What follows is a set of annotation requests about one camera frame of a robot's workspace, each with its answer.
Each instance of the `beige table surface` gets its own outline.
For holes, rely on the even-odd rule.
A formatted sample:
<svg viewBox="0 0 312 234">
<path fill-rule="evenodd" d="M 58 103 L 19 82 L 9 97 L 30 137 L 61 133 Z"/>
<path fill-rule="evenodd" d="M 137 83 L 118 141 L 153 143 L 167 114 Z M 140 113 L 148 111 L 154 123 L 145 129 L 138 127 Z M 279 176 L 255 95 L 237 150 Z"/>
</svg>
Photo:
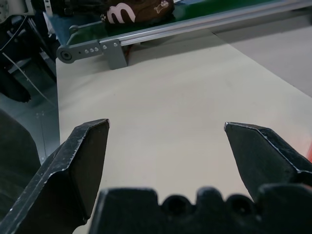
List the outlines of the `beige table surface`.
<svg viewBox="0 0 312 234">
<path fill-rule="evenodd" d="M 202 186 L 248 194 L 225 121 L 270 127 L 304 155 L 312 141 L 312 99 L 208 30 L 136 46 L 127 68 L 94 57 L 58 61 L 57 75 L 61 142 L 110 119 L 101 188 L 153 187 L 159 202 L 194 202 Z"/>
</svg>

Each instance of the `conveyor belt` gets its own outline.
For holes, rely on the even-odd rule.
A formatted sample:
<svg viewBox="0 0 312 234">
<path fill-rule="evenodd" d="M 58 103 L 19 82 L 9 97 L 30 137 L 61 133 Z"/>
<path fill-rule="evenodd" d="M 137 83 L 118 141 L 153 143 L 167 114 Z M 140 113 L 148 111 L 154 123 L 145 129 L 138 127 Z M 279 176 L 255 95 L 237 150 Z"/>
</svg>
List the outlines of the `conveyor belt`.
<svg viewBox="0 0 312 234">
<path fill-rule="evenodd" d="M 66 46 L 58 49 L 65 63 L 104 54 L 111 69 L 127 66 L 122 46 L 268 16 L 312 6 L 312 0 L 206 0 L 178 5 L 173 18 L 153 27 L 106 28 L 102 22 L 71 27 Z"/>
</svg>

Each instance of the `metal frame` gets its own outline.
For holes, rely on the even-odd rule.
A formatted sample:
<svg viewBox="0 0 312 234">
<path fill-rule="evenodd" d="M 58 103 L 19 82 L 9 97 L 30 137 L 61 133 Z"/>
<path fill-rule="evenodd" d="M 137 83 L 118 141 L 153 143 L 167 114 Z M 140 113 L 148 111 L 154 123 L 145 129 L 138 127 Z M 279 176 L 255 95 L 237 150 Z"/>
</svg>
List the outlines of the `metal frame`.
<svg viewBox="0 0 312 234">
<path fill-rule="evenodd" d="M 270 3 L 244 7 L 204 17 L 198 17 L 195 19 L 134 31 L 105 39 L 88 41 L 76 45 L 61 46 L 58 49 L 58 58 L 65 63 L 73 63 L 78 59 L 105 54 L 107 55 L 107 60 L 111 69 L 122 68 L 127 66 L 127 64 L 124 62 L 125 56 L 120 48 L 121 46 L 192 32 L 204 28 L 211 28 L 228 23 L 254 19 L 308 6 L 312 6 L 312 0 L 278 0 Z M 76 30 L 85 26 L 76 26 Z M 118 50 L 115 48 L 113 57 L 111 56 L 111 53 L 106 53 L 106 49 L 109 48 L 110 50 L 114 45 L 114 43 L 111 44 L 112 41 L 117 43 L 116 47 L 119 48 Z M 109 46 L 107 46 L 106 49 L 103 49 L 102 45 L 106 44 L 109 44 Z"/>
</svg>

